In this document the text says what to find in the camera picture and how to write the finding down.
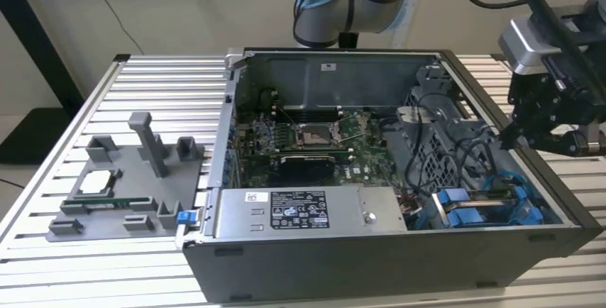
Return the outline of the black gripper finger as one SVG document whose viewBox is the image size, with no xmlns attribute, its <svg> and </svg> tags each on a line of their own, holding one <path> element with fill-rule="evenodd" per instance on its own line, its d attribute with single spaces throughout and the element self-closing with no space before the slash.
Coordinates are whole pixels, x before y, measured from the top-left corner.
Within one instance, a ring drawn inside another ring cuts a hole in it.
<svg viewBox="0 0 606 308">
<path fill-rule="evenodd" d="M 536 148 L 533 137 L 536 123 L 540 115 L 537 107 L 516 107 L 510 115 L 510 123 L 500 133 L 501 149 L 512 150 L 518 147 Z"/>
</svg>

